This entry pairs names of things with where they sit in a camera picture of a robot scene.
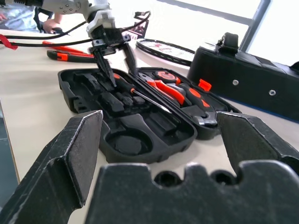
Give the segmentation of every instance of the screwdriver shaft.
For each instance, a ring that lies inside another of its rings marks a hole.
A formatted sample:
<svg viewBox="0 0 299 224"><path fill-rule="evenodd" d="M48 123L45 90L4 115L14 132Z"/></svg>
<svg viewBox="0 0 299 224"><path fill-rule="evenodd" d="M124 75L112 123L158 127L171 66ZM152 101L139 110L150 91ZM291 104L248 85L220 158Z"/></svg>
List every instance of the screwdriver shaft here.
<svg viewBox="0 0 299 224"><path fill-rule="evenodd" d="M168 112L168 113L171 113L171 111L168 110L165 106L163 106L163 105L161 105L161 104L155 102L154 100L148 98L147 96L143 95L142 93L140 93L140 92L138 92L138 91L136 91L136 90L134 90L134 93L136 93L137 95L139 95L139 96L141 96L142 98L146 99L147 101L151 102L152 104L154 104L154 105L160 107L162 110L164 110L164 111L166 111L166 112Z"/></svg>

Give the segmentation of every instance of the black tool case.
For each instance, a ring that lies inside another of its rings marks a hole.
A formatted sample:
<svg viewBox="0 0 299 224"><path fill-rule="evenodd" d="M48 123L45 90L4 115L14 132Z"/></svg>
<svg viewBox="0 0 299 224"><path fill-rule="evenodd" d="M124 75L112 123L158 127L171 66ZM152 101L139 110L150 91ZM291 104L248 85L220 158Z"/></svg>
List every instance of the black tool case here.
<svg viewBox="0 0 299 224"><path fill-rule="evenodd" d="M238 51L236 35L224 37L221 46L198 48L187 77L209 82L217 95L299 122L299 62L289 67L247 54Z"/></svg>
<svg viewBox="0 0 299 224"><path fill-rule="evenodd" d="M162 68L140 68L151 73ZM59 72L58 79L64 99L71 111L83 113L102 110L104 121L100 137L100 150L108 162L153 163L166 160L172 154L185 151L195 138L207 140L220 134L216 126L199 126L193 119L192 108L188 115L184 110L141 80L138 76L120 70L114 73L133 83L136 90L165 106L172 114L135 94L115 89L111 81L98 69L75 69ZM190 82L178 73L167 70L184 82ZM219 111L239 112L236 108L214 96L206 94L206 100Z"/></svg>

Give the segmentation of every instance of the person's arm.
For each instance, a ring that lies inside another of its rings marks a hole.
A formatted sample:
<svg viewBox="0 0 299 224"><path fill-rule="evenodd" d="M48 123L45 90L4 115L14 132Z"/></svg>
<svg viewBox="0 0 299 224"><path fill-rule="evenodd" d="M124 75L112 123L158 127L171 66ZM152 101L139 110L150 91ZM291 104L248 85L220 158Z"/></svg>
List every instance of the person's arm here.
<svg viewBox="0 0 299 224"><path fill-rule="evenodd" d="M52 33L53 28L59 27L59 24L62 20L63 15L55 13L54 14L54 19L47 20L43 23L43 29L47 33Z"/></svg>

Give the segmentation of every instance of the table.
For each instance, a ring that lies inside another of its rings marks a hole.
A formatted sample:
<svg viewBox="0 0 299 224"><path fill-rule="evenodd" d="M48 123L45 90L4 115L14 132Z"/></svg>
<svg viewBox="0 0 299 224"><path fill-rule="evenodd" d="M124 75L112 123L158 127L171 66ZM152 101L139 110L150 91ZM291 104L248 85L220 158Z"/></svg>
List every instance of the table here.
<svg viewBox="0 0 299 224"><path fill-rule="evenodd" d="M7 30L0 30L0 34L32 35ZM69 40L73 41L74 38L64 37L56 42ZM88 44L84 44L77 48L87 49L88 46ZM16 51L1 49L0 52L2 53L0 98L17 171L22 179L43 147L64 128L69 118L74 115L66 105L59 89L57 73L65 69L95 68L96 65L52 61L46 56L46 49L41 48L18 48ZM161 61L154 60L137 49L135 53L138 57L137 64L140 67L166 67L183 75L187 73L186 67L175 67L171 63L161 64ZM122 57L122 53L118 53L109 56L108 59L113 68L127 71L125 64L120 60ZM243 113L260 117L285 141L299 149L299 124L234 102L230 103ZM162 170L172 170L183 178L184 166L190 162L205 166L209 173L216 169L234 172L228 161L221 136L209 141L196 140L187 151L173 155L161 163L151 164L150 168L153 176ZM98 170L106 163L104 156L99 152L90 195ZM84 223L87 207L75 211L71 215L69 223Z"/></svg>

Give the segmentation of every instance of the red pliers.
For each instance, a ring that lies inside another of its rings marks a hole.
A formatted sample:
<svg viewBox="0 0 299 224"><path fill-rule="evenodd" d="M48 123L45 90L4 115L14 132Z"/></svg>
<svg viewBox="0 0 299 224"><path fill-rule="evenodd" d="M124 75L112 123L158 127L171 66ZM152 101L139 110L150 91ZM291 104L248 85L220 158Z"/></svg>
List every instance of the red pliers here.
<svg viewBox="0 0 299 224"><path fill-rule="evenodd" d="M50 42L43 41L43 44L51 44ZM93 55L84 53L69 47L51 47L55 50L47 50L47 56L53 60L78 62L78 63L96 63Z"/></svg>

